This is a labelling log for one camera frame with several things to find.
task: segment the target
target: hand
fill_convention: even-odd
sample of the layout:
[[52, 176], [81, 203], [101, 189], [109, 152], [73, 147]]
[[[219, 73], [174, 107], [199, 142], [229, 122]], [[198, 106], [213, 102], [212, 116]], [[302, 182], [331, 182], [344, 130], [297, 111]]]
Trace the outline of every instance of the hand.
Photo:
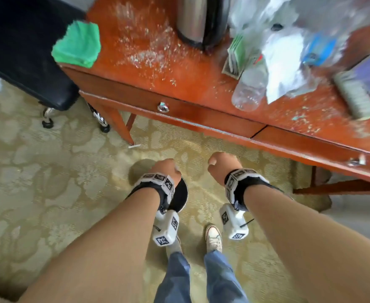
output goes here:
[[177, 185], [181, 181], [182, 174], [175, 168], [175, 161], [172, 158], [156, 162], [155, 165], [150, 169], [149, 173], [156, 172], [169, 175], [170, 177], [172, 177], [172, 179], [175, 182], [175, 187], [177, 187]]
[[242, 169], [242, 165], [235, 155], [224, 152], [213, 153], [208, 164], [208, 172], [222, 186], [225, 185], [224, 180], [228, 173], [234, 169]]

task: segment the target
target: metal drawer pull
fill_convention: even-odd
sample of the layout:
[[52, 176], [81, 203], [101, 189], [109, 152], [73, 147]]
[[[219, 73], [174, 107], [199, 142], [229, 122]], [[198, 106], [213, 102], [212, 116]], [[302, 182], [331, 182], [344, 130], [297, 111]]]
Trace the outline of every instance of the metal drawer pull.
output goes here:
[[170, 111], [170, 109], [168, 108], [168, 106], [165, 105], [164, 102], [160, 102], [160, 104], [157, 106], [157, 109], [159, 112], [162, 113], [167, 113]]
[[360, 154], [359, 158], [351, 158], [350, 160], [348, 160], [347, 164], [350, 167], [365, 166], [366, 157], [364, 156], [364, 154]]

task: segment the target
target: jeans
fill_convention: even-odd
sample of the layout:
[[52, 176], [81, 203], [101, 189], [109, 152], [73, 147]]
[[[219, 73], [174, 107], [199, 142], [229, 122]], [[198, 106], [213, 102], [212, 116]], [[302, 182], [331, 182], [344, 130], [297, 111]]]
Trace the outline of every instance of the jeans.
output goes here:
[[[223, 254], [216, 250], [209, 252], [205, 255], [204, 261], [210, 303], [248, 303], [245, 292]], [[167, 273], [158, 286], [154, 303], [191, 303], [190, 268], [182, 253], [172, 253], [168, 259]]]

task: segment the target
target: white sneaker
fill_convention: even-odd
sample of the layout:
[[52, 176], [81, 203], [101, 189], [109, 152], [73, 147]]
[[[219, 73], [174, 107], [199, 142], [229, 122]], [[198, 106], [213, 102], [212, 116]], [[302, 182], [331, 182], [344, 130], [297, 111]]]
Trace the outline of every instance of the white sneaker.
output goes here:
[[220, 231], [214, 224], [209, 224], [206, 228], [205, 239], [207, 253], [214, 250], [223, 251], [223, 240], [221, 239]]
[[181, 241], [179, 240], [179, 237], [177, 236], [174, 243], [170, 244], [165, 249], [166, 249], [168, 258], [170, 258], [171, 254], [174, 253], [174, 252], [181, 252], [182, 253]]

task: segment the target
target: green cloth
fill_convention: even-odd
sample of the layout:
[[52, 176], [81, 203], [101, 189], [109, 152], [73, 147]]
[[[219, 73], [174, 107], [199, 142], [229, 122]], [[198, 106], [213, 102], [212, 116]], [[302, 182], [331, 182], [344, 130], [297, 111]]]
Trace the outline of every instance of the green cloth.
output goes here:
[[100, 51], [98, 25], [74, 21], [68, 26], [66, 35], [57, 40], [51, 55], [56, 62], [91, 68]]

